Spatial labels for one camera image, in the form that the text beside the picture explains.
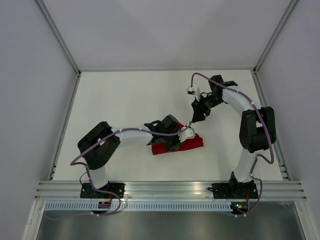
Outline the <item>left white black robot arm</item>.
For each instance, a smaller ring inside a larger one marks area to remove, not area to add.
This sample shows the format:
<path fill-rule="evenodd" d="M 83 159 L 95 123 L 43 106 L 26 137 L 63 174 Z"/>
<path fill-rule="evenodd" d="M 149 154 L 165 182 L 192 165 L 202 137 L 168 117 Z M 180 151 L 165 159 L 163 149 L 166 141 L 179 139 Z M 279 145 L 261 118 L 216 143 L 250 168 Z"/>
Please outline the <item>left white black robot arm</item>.
<path fill-rule="evenodd" d="M 164 144 L 168 151 L 178 150 L 187 140 L 190 126 L 181 126 L 173 115 L 137 127 L 120 128 L 106 121 L 98 123 L 78 143 L 80 156 L 86 162 L 91 191 L 98 198 L 109 193 L 106 164 L 117 149 L 131 145 Z"/>

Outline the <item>red cloth napkin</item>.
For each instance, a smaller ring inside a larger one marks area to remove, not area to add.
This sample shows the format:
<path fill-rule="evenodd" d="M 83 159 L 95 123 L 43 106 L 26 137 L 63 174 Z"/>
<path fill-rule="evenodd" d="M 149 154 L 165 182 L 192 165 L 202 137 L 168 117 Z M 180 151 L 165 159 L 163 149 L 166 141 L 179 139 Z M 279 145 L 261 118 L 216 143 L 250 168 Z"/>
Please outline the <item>red cloth napkin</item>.
<path fill-rule="evenodd" d="M 182 129 L 182 124 L 179 122 L 163 123 L 162 121 L 154 121 L 146 123 L 145 126 L 155 133 L 173 134 Z M 181 152 L 200 148 L 204 146 L 203 139 L 196 133 L 194 138 L 186 139 L 181 142 L 178 135 L 164 136 L 152 134 L 152 139 L 148 145 L 151 145 L 153 155 L 160 155 L 170 152 Z"/>

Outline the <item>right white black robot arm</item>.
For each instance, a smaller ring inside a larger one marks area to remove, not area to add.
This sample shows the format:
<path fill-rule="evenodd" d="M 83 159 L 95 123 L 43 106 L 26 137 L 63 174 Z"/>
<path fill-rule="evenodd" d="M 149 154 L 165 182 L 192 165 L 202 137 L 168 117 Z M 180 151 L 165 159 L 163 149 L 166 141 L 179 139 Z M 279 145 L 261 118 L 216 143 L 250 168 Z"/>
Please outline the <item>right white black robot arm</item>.
<path fill-rule="evenodd" d="M 263 107 L 242 92 L 234 81 L 224 81 L 221 75 L 208 78 L 209 93 L 201 92 L 199 87 L 191 83 L 187 93 L 194 96 L 192 122 L 202 122 L 211 113 L 211 109 L 222 104 L 230 105 L 241 117 L 239 141 L 242 152 L 239 162 L 230 175 L 228 183 L 212 185 L 213 195 L 217 198 L 243 199 L 246 194 L 257 198 L 257 187 L 253 176 L 263 151 L 269 150 L 268 164 L 273 164 L 275 156 L 272 145 L 276 141 L 275 112 L 270 106 Z"/>

